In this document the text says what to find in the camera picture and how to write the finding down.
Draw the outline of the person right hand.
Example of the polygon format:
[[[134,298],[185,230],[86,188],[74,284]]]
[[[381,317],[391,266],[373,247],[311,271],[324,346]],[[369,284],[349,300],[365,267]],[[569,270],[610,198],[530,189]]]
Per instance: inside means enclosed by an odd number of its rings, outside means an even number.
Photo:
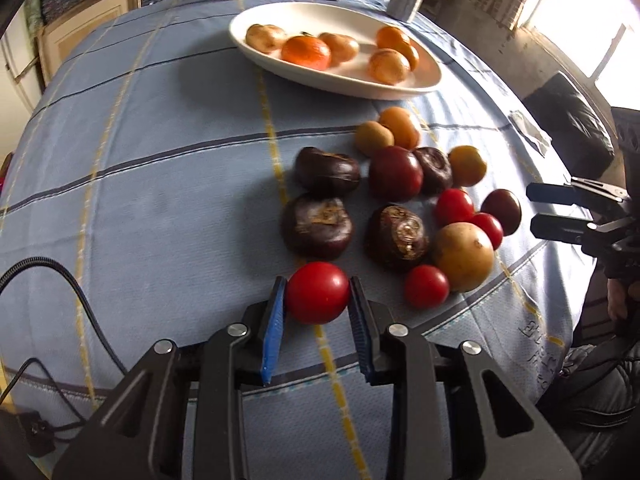
[[[619,280],[608,280],[608,316],[612,321],[623,320],[627,317],[627,300],[639,300],[640,282],[625,285]]]

